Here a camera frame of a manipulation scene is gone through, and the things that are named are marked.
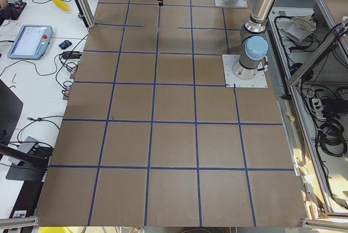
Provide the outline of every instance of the white table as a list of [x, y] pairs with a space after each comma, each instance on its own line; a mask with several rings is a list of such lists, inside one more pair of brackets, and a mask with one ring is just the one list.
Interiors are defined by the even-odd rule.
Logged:
[[[56, 7], [53, 2], [35, 4], [32, 0], [24, 1], [27, 2], [27, 6], [19, 20], [11, 21], [8, 25], [0, 27], [0, 40], [14, 40], [23, 24], [51, 25], [53, 27], [53, 38], [48, 45], [46, 53], [40, 60], [31, 60], [31, 62], [36, 64], [38, 72], [41, 74], [53, 72], [55, 70], [54, 57], [63, 51], [58, 45], [65, 39], [69, 39], [72, 42], [72, 46], [67, 50], [70, 50], [88, 33], [88, 31], [83, 21], [77, 17], [78, 9], [74, 1], [68, 3], [71, 9], [69, 13]], [[94, 13], [98, 0], [88, 0], [88, 2]], [[83, 40], [75, 50], [82, 51], [84, 45], [85, 40]], [[0, 42], [0, 53], [2, 54], [0, 57], [0, 73], [6, 66], [16, 62], [16, 60], [7, 57], [10, 48], [11, 44]], [[56, 59], [56, 62], [59, 69], [61, 64], [58, 59]], [[60, 83], [63, 83], [69, 80], [69, 76], [70, 73], [63, 68], [58, 75], [58, 80]], [[12, 88], [12, 91], [24, 103], [23, 111], [12, 140], [17, 140], [18, 131], [30, 123], [27, 117], [37, 118], [64, 114], [67, 102], [62, 99], [62, 88], [56, 82], [55, 74], [41, 77], [36, 74], [33, 65], [19, 62], [8, 68], [4, 74], [1, 75], [0, 79], [9, 87], [14, 85], [15, 87]], [[50, 120], [60, 126], [62, 118], [53, 118]], [[58, 129], [53, 124], [37, 122], [25, 129], [21, 133], [20, 138], [24, 140], [27, 136], [31, 136], [41, 142], [54, 146], [57, 135]], [[11, 164], [5, 156], [2, 158], [1, 163], [7, 165]], [[10, 181], [5, 179], [8, 169], [8, 167], [0, 165], [0, 218], [9, 218], [23, 185], [22, 181]]]
[[[23, 0], [27, 2], [23, 13], [17, 21], [11, 21], [9, 25], [2, 26], [0, 33], [8, 36], [16, 36], [23, 24], [42, 24], [53, 27], [53, 37], [55, 38], [76, 38], [81, 39], [88, 31], [84, 27], [82, 19], [78, 18], [78, 8], [74, 0], [68, 2], [70, 11], [64, 11], [53, 2], [45, 4], [33, 3], [32, 0]], [[47, 0], [35, 0], [36, 2], [45, 2]], [[94, 14], [97, 8], [98, 0], [88, 0], [88, 4]]]

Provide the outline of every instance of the brown cardboard surface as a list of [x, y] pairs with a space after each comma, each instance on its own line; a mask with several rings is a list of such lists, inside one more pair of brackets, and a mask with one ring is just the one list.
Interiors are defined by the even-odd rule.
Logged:
[[105, 120], [112, 88], [111, 84], [75, 83], [64, 118]]
[[214, 0], [99, 1], [97, 21], [110, 25], [88, 36], [41, 225], [300, 225], [270, 80], [267, 89], [224, 83], [221, 54], [240, 51], [248, 12]]
[[63, 121], [52, 165], [98, 165], [105, 122]]
[[117, 82], [153, 83], [156, 56], [154, 54], [123, 53], [120, 56]]
[[111, 120], [151, 120], [152, 90], [152, 85], [116, 85]]
[[195, 121], [192, 87], [158, 86], [155, 104], [154, 120]]
[[40, 226], [87, 225], [97, 169], [49, 168], [36, 216]]
[[225, 87], [197, 87], [197, 120], [210, 122], [237, 122], [235, 97]]
[[242, 132], [248, 167], [293, 168], [294, 165], [290, 158], [289, 146], [282, 126], [245, 125], [242, 127]]
[[243, 168], [237, 125], [198, 125], [200, 167]]
[[102, 164], [106, 166], [147, 166], [150, 128], [149, 123], [109, 123]]
[[196, 167], [195, 125], [155, 123], [151, 166]]
[[144, 220], [146, 171], [102, 169], [91, 226], [139, 225]]
[[200, 180], [204, 225], [253, 226], [244, 171], [204, 170]]
[[197, 84], [225, 85], [221, 56], [195, 56]]
[[249, 177], [258, 226], [301, 226], [298, 217], [307, 214], [298, 190], [299, 177], [278, 171], [251, 171]]
[[192, 55], [160, 54], [156, 81], [157, 83], [193, 84]]
[[113, 82], [118, 57], [118, 53], [83, 53], [75, 81]]
[[199, 226], [195, 170], [151, 170], [149, 189], [149, 225]]

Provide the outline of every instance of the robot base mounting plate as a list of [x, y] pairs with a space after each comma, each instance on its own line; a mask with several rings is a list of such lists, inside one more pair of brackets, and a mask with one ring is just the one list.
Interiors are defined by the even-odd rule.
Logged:
[[264, 71], [258, 71], [254, 78], [245, 81], [238, 78], [232, 71], [232, 66], [239, 59], [240, 55], [224, 54], [222, 55], [223, 71], [225, 72], [226, 87], [233, 88], [267, 88], [267, 81]]
[[239, 8], [239, 9], [246, 9], [248, 8], [248, 4], [246, 3], [246, 0], [236, 0], [235, 2], [228, 2], [226, 3], [224, 0], [214, 0], [216, 7], [223, 7], [223, 8]]

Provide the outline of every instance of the power strip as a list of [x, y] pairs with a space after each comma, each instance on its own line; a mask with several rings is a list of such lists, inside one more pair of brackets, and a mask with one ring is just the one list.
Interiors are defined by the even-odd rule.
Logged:
[[317, 98], [312, 98], [310, 100], [310, 103], [312, 104], [312, 110], [314, 111], [313, 113], [316, 115], [316, 118], [319, 120], [326, 120], [326, 118], [324, 118], [324, 115], [322, 113], [322, 111], [324, 110], [324, 107], [321, 103], [321, 100]]

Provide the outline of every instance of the person's hand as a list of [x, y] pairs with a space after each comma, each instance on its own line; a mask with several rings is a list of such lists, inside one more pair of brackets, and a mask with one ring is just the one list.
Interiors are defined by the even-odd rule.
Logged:
[[8, 0], [0, 0], [0, 6], [2, 8], [5, 8], [9, 5], [9, 1]]

